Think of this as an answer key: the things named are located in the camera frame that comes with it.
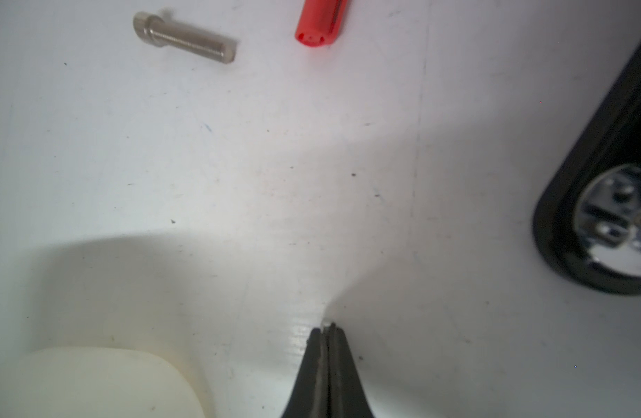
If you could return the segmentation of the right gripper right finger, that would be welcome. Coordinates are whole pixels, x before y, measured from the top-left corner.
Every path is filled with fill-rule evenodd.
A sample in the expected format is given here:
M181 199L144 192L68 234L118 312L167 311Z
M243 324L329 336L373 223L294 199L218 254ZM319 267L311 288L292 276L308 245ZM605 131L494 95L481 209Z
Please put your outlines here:
M374 418L353 360L345 331L333 323L327 330L329 417Z

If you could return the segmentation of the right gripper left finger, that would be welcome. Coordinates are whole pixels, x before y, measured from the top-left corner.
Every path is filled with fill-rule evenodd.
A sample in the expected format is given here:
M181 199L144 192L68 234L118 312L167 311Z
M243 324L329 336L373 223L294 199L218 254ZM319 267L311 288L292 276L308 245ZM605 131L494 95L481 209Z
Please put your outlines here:
M325 418L329 413L329 354L327 336L314 328L283 418Z

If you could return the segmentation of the white plastic storage tray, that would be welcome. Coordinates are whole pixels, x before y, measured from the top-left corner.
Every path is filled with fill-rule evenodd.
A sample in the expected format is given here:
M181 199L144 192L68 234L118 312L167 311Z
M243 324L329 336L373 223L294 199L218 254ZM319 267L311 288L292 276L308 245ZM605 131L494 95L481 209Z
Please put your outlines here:
M0 417L202 417L185 377L121 348L46 348L0 365Z

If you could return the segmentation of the silver screw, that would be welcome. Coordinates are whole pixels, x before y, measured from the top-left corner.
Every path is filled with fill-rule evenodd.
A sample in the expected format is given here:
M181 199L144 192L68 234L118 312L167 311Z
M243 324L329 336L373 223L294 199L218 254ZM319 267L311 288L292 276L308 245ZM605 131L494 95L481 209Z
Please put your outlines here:
M167 22L147 12L137 12L132 23L137 36L148 45L176 48L222 64L231 64L236 57L237 42L210 31Z

